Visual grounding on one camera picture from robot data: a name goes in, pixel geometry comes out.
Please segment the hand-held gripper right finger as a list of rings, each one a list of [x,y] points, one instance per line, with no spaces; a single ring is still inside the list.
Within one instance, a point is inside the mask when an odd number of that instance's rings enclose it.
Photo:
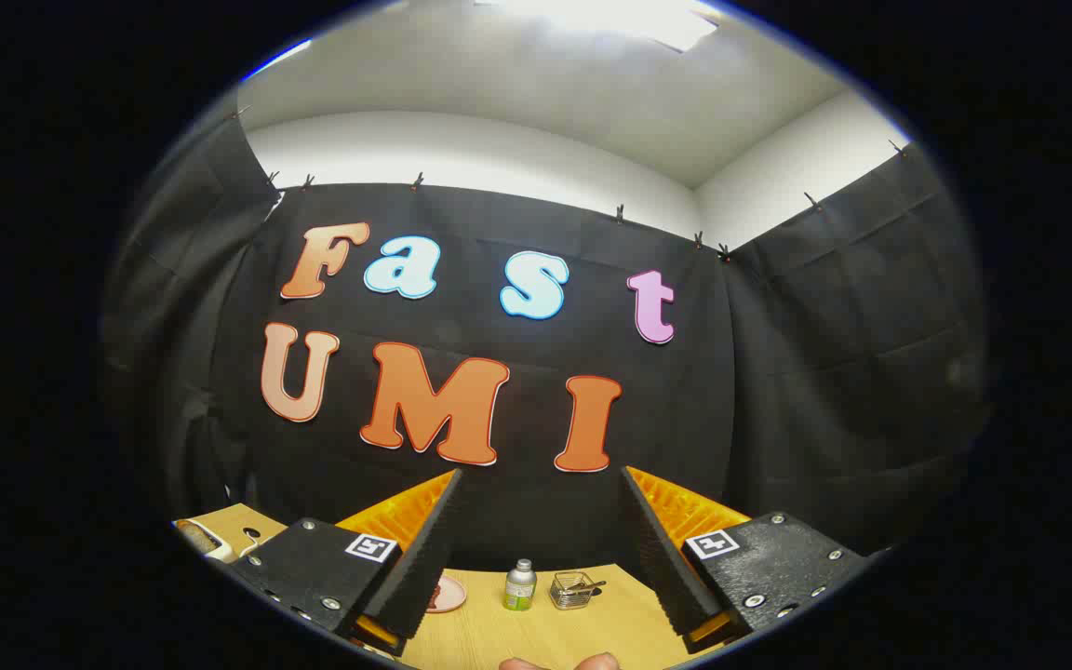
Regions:
[[[631,466],[620,491],[639,567],[689,653],[778,626],[873,565],[793,513],[750,517]]]

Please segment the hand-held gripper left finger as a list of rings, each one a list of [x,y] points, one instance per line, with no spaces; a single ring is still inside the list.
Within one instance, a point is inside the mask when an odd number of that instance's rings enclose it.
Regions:
[[[418,629],[458,531],[462,471],[340,523],[303,517],[233,563],[233,580],[316,629],[399,656]]]

